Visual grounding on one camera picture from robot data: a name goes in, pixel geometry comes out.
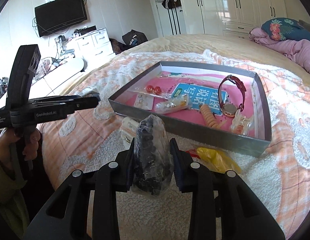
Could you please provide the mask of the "person's left hand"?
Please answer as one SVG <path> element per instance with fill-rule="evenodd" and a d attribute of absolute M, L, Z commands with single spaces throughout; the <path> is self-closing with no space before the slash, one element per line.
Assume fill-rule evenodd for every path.
<path fill-rule="evenodd" d="M 34 160 L 37 157 L 38 142 L 41 138 L 41 134 L 38 129 L 35 129 L 31 135 L 29 142 L 23 150 L 23 155 L 25 155 L 25 160 Z M 14 133 L 11 128 L 5 128 L 0 133 L 0 162 L 1 164 L 9 170 L 13 170 L 10 145 L 16 143 L 20 138 Z"/>

